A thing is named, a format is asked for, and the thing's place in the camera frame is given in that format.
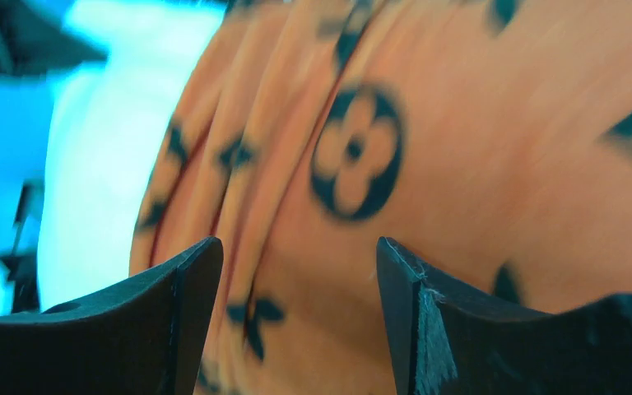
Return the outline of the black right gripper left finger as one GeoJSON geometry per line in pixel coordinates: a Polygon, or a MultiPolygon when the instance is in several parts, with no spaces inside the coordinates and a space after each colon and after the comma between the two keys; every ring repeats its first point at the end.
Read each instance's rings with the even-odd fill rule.
{"type": "Polygon", "coordinates": [[[0,394],[190,394],[221,276],[209,237],[42,313],[0,317],[0,394]]]}

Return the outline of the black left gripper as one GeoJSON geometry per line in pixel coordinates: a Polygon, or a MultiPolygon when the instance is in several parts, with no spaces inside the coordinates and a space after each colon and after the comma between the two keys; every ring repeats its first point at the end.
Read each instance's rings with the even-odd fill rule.
{"type": "Polygon", "coordinates": [[[41,77],[105,61],[104,50],[64,30],[59,19],[25,1],[0,1],[0,77],[41,77]]]}

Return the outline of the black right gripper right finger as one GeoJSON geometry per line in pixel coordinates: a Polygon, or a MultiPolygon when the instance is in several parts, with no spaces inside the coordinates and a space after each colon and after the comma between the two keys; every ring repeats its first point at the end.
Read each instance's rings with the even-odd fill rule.
{"type": "Polygon", "coordinates": [[[488,295],[396,240],[377,276],[399,394],[632,394],[632,294],[545,314],[488,295]]]}

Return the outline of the white pillow insert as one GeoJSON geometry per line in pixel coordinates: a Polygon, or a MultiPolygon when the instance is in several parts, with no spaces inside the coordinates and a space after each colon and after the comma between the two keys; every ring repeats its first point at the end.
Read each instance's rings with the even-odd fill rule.
{"type": "Polygon", "coordinates": [[[56,76],[37,277],[42,309],[125,279],[132,232],[170,114],[225,7],[77,1],[67,28],[109,50],[56,76]]]}

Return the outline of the orange patterned pillowcase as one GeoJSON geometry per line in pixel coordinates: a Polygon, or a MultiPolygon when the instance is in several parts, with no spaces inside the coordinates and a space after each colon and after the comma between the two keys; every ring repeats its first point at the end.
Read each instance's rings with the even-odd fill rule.
{"type": "Polygon", "coordinates": [[[391,394],[388,236],[560,312],[632,292],[632,1],[270,1],[200,57],[133,235],[213,235],[198,394],[391,394]]]}

